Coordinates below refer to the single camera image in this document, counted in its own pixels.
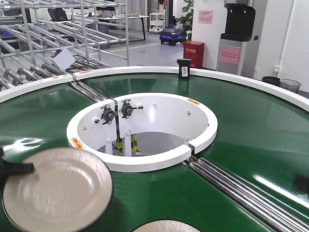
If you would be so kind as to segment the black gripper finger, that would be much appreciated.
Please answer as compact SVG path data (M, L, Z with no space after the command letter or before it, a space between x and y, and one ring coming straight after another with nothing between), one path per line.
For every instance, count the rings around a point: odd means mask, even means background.
M296 186L300 191L308 193L309 192L309 177L296 174L294 176L293 185Z
M0 148L0 190L3 191L4 185L8 177L21 174L30 174L34 172L34 164L16 163L6 161L4 158L4 150Z

